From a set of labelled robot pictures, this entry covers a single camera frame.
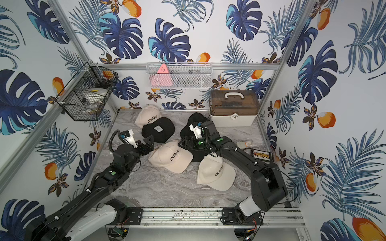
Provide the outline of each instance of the wire basket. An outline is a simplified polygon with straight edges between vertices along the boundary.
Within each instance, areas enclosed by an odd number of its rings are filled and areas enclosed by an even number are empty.
[[[166,64],[169,73],[157,73]],[[150,88],[202,89],[212,86],[212,63],[147,63]]]
[[[79,73],[83,75],[80,81],[59,104],[74,121],[97,121],[118,81],[118,74],[88,63],[83,65],[82,70],[86,71]]]

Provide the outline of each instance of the pink triangular object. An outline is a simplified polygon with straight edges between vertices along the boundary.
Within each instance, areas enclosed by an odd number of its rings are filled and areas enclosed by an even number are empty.
[[[157,71],[157,75],[154,75],[151,79],[151,87],[158,86],[172,86],[173,82],[170,78],[169,70],[166,64],[162,64],[161,67]]]

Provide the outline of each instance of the baseball cap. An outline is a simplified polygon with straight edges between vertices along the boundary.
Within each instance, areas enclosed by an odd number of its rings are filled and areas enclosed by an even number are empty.
[[[153,123],[158,118],[161,117],[161,112],[154,105],[149,105],[145,107],[137,116],[135,124],[142,128],[144,125]]]
[[[182,128],[181,132],[179,135],[181,138],[184,138],[186,136],[188,137],[194,137],[193,131],[190,130],[189,126],[193,124],[193,122],[205,122],[207,118],[203,116],[201,113],[195,112],[193,113],[189,119],[188,119],[188,124]],[[210,151],[197,151],[197,150],[189,150],[193,154],[193,160],[192,162],[200,162],[204,157],[210,153]]]
[[[198,168],[197,184],[206,184],[213,189],[226,191],[233,185],[235,178],[235,169],[223,162],[222,157],[207,155]]]
[[[178,140],[155,147],[149,161],[155,167],[164,167],[175,173],[182,173],[192,161],[193,155],[178,146]]]
[[[174,134],[174,124],[170,119],[161,117],[153,123],[144,125],[142,128],[142,136],[144,138],[153,135],[154,142],[165,143]]]

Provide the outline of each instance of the white baseball cap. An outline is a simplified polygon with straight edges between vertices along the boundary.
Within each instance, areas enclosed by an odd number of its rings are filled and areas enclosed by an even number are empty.
[[[200,163],[197,184],[206,184],[219,191],[230,189],[236,178],[236,171],[229,164],[223,162],[222,157],[206,155]]]
[[[142,128],[144,125],[153,123],[154,121],[158,120],[161,117],[161,112],[159,112],[159,109],[154,105],[149,105],[145,107],[141,112],[138,114],[135,124]]]
[[[192,159],[192,153],[179,147],[177,140],[156,146],[149,157],[155,167],[164,167],[175,173],[182,173]]]

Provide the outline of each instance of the white wire basket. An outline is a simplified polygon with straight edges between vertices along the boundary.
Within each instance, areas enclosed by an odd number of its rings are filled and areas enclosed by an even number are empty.
[[[157,73],[166,64],[169,74]],[[150,87],[153,89],[202,89],[212,86],[212,63],[147,63]]]

